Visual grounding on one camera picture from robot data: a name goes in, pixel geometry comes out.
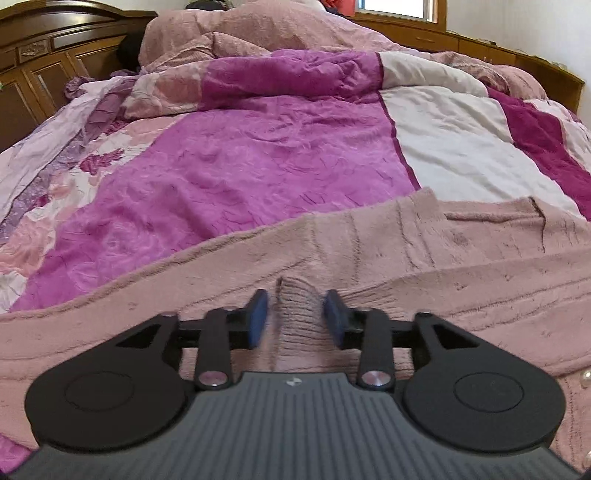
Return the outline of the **pink knit cardigan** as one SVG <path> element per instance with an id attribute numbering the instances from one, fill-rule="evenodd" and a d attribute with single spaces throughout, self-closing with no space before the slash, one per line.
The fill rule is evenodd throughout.
<path id="1" fill-rule="evenodd" d="M 590 224 L 536 198 L 442 202 L 429 190 L 307 214 L 208 241 L 59 306 L 1 319 L 1 431 L 35 447 L 24 395 L 43 371 L 154 314 L 183 318 L 270 293 L 259 352 L 235 370 L 353 371 L 332 347 L 322 297 L 396 320 L 430 311 L 555 377 L 566 415 L 555 450 L 590 463 Z"/>

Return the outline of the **patchwork magenta white bedspread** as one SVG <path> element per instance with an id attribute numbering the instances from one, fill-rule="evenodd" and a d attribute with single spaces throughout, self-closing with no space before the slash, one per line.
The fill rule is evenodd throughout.
<path id="1" fill-rule="evenodd" d="M 422 190 L 442 202 L 536 198 L 590 224 L 588 127 L 435 61 L 283 50 L 172 59 L 135 77 L 108 128 L 35 178 L 51 183 L 1 249 L 1 319 L 217 238 Z M 353 371 L 236 371 L 262 337 L 231 352 L 231 386 L 199 390 L 197 322 L 214 309 L 159 312 L 39 374 L 23 401 L 35 447 L 1 431 L 2 477 L 590 475 L 554 447 L 559 381 L 433 312 L 374 308 L 391 320 L 393 390 L 356 385 L 360 352 L 335 346 L 322 307 Z M 270 293 L 263 336 L 269 319 Z"/>

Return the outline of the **lilac floral pillow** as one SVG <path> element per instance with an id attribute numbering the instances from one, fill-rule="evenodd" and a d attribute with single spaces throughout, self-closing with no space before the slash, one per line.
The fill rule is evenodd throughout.
<path id="1" fill-rule="evenodd" d="M 1 217 L 6 218 L 25 189 L 72 141 L 88 143 L 118 117 L 137 78 L 114 76 L 84 83 L 71 100 L 33 133 L 1 153 Z"/>

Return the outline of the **dusty pink quilt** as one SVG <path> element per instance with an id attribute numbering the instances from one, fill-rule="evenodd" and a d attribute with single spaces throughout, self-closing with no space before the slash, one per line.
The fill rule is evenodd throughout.
<path id="1" fill-rule="evenodd" d="M 293 1 L 254 1 L 228 11 L 164 12 L 145 29 L 141 67 L 157 69 L 185 52 L 191 60 L 262 56 L 283 50 L 403 52 L 462 70 L 485 85 L 521 100 L 546 100 L 528 72 L 493 65 L 452 51 L 428 53 L 393 42 L 346 18 Z"/>

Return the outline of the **dark wooden headboard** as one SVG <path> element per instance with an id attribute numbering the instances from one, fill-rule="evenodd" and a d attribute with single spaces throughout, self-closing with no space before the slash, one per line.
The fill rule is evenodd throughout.
<path id="1" fill-rule="evenodd" d="M 1 149 L 67 103 L 68 81 L 104 80 L 119 70 L 120 42 L 156 16 L 97 1 L 25 1 L 2 9 Z"/>

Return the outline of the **window with wooden frame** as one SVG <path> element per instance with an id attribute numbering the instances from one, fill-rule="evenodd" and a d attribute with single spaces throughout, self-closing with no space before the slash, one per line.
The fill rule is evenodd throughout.
<path id="1" fill-rule="evenodd" d="M 359 0 L 353 18 L 363 21 L 399 20 L 428 29 L 447 30 L 446 0 Z"/>

